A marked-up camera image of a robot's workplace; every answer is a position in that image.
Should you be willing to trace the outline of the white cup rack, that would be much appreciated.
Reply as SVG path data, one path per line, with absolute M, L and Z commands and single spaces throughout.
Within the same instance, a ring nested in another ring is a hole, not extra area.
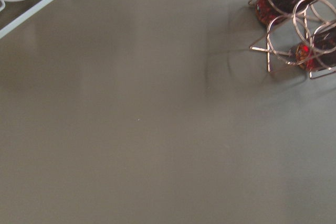
M 35 15 L 54 0 L 1 0 L 1 38 Z

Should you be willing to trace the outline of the copper wire bottle basket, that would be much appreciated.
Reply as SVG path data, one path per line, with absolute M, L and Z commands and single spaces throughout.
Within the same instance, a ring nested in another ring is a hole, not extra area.
M 256 0 L 249 0 L 254 8 Z M 335 26 L 335 4 L 330 0 L 314 0 L 301 12 L 293 12 L 284 16 L 282 22 L 275 24 L 274 19 L 266 27 L 266 33 L 254 41 L 249 49 L 267 55 L 267 71 L 269 73 L 282 70 L 288 66 L 299 67 L 295 58 L 295 48 L 308 40 L 319 28 Z M 335 73 L 335 69 L 306 71 L 310 79 L 321 78 Z

